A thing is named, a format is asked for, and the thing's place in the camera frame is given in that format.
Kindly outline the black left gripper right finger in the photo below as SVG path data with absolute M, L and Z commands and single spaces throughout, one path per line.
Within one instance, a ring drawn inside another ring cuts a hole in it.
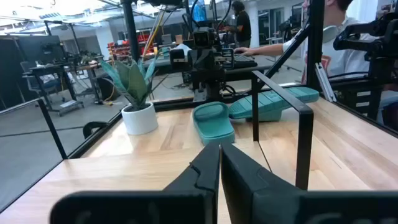
M 221 180 L 232 223 L 295 223 L 301 190 L 232 144 L 221 147 Z

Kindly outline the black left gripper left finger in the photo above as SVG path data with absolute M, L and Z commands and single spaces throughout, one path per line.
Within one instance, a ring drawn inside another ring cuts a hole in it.
M 220 144 L 207 144 L 199 154 L 189 163 L 185 170 L 164 190 L 183 191 L 192 190 L 211 194 L 218 198 L 220 176 Z

